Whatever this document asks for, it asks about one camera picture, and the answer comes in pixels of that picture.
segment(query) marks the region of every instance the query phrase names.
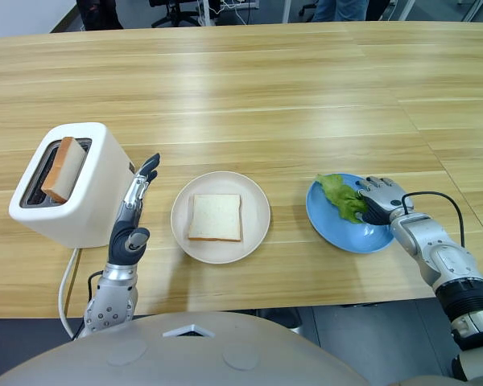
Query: table leg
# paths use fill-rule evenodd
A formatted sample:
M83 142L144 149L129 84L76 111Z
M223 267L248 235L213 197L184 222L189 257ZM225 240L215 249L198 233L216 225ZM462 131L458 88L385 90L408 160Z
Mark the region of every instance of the table leg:
M415 5L415 0L408 0L404 9L402 10L401 14L399 15L399 19L401 21L405 21L408 18L408 15L411 12L411 8Z
M290 19L291 0L284 0L283 24L288 24Z
M202 0L202 4L204 5L204 21L206 22L206 26L211 26L211 19L209 18L209 0Z

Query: bread slice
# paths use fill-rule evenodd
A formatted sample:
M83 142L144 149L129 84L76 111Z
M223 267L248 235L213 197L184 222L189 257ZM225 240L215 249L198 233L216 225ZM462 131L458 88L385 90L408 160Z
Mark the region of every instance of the bread slice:
M242 241L240 195L194 195L188 238L206 241Z
M74 137L64 137L41 190L57 203L67 202L85 156L85 150Z

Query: white plate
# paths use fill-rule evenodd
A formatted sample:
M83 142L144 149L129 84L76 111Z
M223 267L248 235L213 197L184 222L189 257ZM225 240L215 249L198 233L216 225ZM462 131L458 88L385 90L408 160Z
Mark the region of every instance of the white plate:
M194 195L241 196L241 242L188 239ZM232 171L201 175L177 195L171 209L171 231L180 247L204 263L232 263L250 255L263 241L270 226L270 205L252 179Z

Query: green lettuce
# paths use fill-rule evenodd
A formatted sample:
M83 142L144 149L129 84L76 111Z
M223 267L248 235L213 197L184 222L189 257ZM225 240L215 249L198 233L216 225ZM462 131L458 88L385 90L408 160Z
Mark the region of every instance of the green lettuce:
M316 181L322 185L327 199L338 207L342 219L362 224L362 221L356 218L356 212L365 213L367 205L357 191L344 184L341 175L317 175Z

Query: robot finger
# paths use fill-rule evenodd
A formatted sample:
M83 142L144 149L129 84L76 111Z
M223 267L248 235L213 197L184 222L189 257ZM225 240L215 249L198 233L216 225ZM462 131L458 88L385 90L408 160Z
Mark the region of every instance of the robot finger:
M371 189L374 188L374 185L372 183L368 183L364 179L360 179L359 181L356 181L356 184L362 187L366 191L370 191Z
M372 183L375 187L381 187L383 184L383 181L381 179L374 177L373 175L367 177L367 181Z
M381 180L385 183L385 185L388 185L389 187L392 187L393 185L395 185L395 182L393 179L384 178Z

